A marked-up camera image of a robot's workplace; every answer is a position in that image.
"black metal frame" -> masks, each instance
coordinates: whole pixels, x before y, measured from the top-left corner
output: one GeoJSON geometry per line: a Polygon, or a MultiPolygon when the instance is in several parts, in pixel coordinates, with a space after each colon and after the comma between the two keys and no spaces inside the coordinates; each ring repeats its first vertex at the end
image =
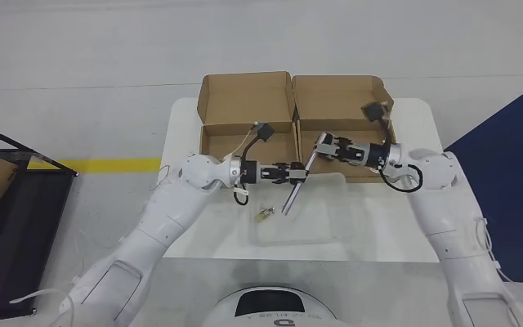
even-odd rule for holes
{"type": "Polygon", "coordinates": [[[38,290],[61,215],[78,172],[0,134],[15,149],[0,149],[0,159],[18,165],[0,198],[0,319],[36,313],[34,298],[9,304],[38,290]],[[32,157],[57,169],[28,169],[32,157]]]}

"open cardboard box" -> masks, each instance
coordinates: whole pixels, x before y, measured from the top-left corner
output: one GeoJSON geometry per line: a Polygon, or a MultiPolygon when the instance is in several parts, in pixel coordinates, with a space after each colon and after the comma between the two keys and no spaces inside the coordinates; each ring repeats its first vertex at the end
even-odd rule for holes
{"type": "MultiPolygon", "coordinates": [[[[384,136],[379,123],[370,123],[361,111],[363,105],[386,101],[394,104],[383,82],[375,76],[294,76],[293,90],[299,120],[298,144],[305,163],[321,132],[331,132],[354,143],[382,144],[384,136]]],[[[381,182],[380,176],[366,167],[355,167],[337,160],[321,158],[314,162],[311,173],[341,172],[350,182],[381,182]]]]}
{"type": "MultiPolygon", "coordinates": [[[[298,161],[293,85],[287,72],[205,76],[198,99],[202,119],[200,153],[223,158],[240,145],[255,121],[268,123],[275,134],[258,141],[248,159],[263,164],[298,161]]],[[[253,132],[236,152],[255,137],[253,132]]]]}

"white cable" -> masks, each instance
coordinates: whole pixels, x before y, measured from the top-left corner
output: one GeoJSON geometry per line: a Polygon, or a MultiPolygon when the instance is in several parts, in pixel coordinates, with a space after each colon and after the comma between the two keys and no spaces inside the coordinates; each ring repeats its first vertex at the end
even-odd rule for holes
{"type": "Polygon", "coordinates": [[[494,265],[496,267],[496,270],[498,271],[498,274],[500,276],[502,276],[506,281],[508,281],[510,283],[514,283],[513,280],[508,278],[507,275],[505,275],[501,271],[501,265],[499,265],[499,261],[496,260],[496,257],[494,256],[494,252],[492,251],[492,238],[490,237],[489,229],[487,228],[487,220],[486,220],[486,218],[478,217],[476,219],[476,240],[477,240],[477,243],[481,246],[482,249],[484,249],[485,251],[489,252],[490,259],[492,259],[492,261],[494,262],[494,265]],[[483,232],[484,232],[484,237],[485,237],[485,243],[484,244],[482,244],[480,242],[480,237],[478,235],[478,230],[477,230],[477,227],[478,227],[480,221],[483,221],[483,232]]]}
{"type": "Polygon", "coordinates": [[[80,234],[82,234],[83,237],[85,237],[86,240],[91,241],[94,245],[96,245],[96,246],[98,246],[98,247],[100,247],[100,248],[103,248],[103,249],[113,249],[113,248],[114,248],[114,246],[106,246],[106,245],[100,243],[98,240],[96,240],[96,239],[94,239],[94,238],[92,238],[92,237],[89,237],[89,236],[85,233],[85,231],[82,231],[82,230],[79,229],[79,228],[78,228],[78,232],[80,232],[80,234]]]}
{"type": "Polygon", "coordinates": [[[27,300],[28,298],[34,298],[35,296],[42,295],[42,294],[48,294],[48,293],[58,293],[58,294],[63,295],[65,298],[67,298],[67,300],[69,301],[69,305],[71,306],[71,321],[69,323],[69,326],[73,327],[73,322],[74,322],[74,302],[73,302],[73,299],[66,292],[62,291],[61,289],[41,289],[41,290],[36,291],[34,293],[25,295],[23,298],[17,298],[15,300],[11,300],[11,301],[9,301],[9,303],[10,304],[20,303],[20,302],[22,302],[24,300],[27,300]]]}
{"type": "Polygon", "coordinates": [[[158,184],[156,184],[156,186],[150,190],[156,190],[158,188],[158,186],[160,186],[160,184],[162,184],[162,181],[165,181],[165,178],[167,178],[167,176],[169,176],[169,171],[171,170],[171,166],[166,164],[165,166],[161,167],[159,170],[158,170],[158,175],[162,172],[162,170],[164,168],[167,167],[167,173],[165,174],[165,176],[162,178],[161,181],[158,182],[158,184]]]}
{"type": "Polygon", "coordinates": [[[252,132],[252,131],[253,131],[252,128],[249,129],[247,135],[244,137],[244,140],[239,144],[239,146],[238,146],[236,149],[234,149],[232,152],[230,152],[229,154],[227,154],[226,156],[224,156],[223,158],[221,158],[220,161],[223,161],[223,159],[227,158],[227,156],[229,156],[229,155],[233,155],[236,151],[238,151],[239,148],[241,148],[242,145],[245,143],[245,141],[247,140],[248,136],[251,135],[251,132],[252,132]]]}
{"type": "Polygon", "coordinates": [[[83,254],[80,254],[80,250],[78,249],[78,241],[76,237],[76,233],[74,233],[74,247],[76,248],[76,254],[80,257],[80,260],[82,260],[82,270],[78,275],[82,275],[83,271],[85,270],[85,262],[83,261],[83,254]]]}

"cardboard box flap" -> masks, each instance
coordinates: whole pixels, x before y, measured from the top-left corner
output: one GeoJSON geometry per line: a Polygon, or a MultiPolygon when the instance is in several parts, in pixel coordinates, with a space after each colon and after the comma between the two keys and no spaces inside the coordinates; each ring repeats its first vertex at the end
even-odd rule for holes
{"type": "Polygon", "coordinates": [[[302,121],[308,119],[366,120],[361,107],[393,100],[375,76],[294,76],[294,96],[302,121]]]}
{"type": "Polygon", "coordinates": [[[290,123],[294,108],[287,72],[208,75],[198,101],[204,125],[290,123]]]}

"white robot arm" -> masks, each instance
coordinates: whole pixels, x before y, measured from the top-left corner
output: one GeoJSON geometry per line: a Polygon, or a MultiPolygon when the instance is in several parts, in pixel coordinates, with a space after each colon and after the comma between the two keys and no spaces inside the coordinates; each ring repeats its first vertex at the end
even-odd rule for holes
{"type": "MultiPolygon", "coordinates": [[[[135,230],[76,281],[69,293],[75,324],[131,324],[145,301],[156,264],[193,225],[212,194],[222,185],[231,187],[233,177],[239,175],[235,163],[239,161],[231,163],[231,157],[220,163],[210,156],[194,155],[160,183],[135,230]]],[[[63,301],[60,313],[68,310],[69,302],[63,301]]]]}

